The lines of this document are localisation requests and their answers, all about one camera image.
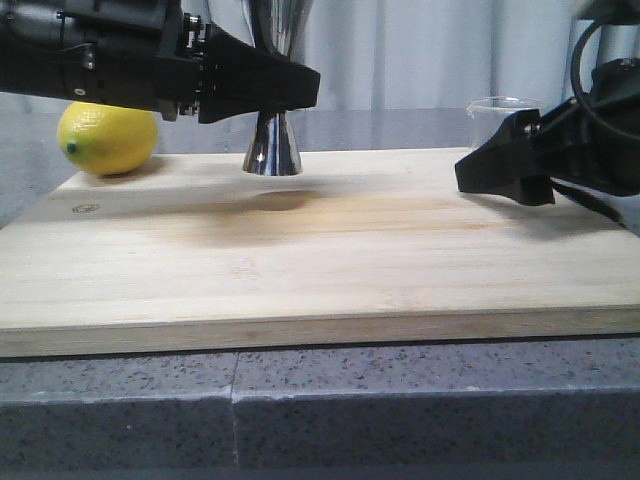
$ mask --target wood grain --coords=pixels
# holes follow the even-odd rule
[[[640,239],[457,192],[466,149],[80,173],[0,230],[0,355],[640,331]]]

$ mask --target cocktail jigger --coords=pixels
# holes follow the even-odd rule
[[[243,0],[253,44],[291,59],[313,0]],[[286,112],[263,111],[244,159],[244,171],[285,176],[302,172],[300,153]]]

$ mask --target yellow lemon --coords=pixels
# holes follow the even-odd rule
[[[71,163],[94,175],[130,172],[158,141],[158,126],[144,110],[74,102],[58,122],[58,145]]]

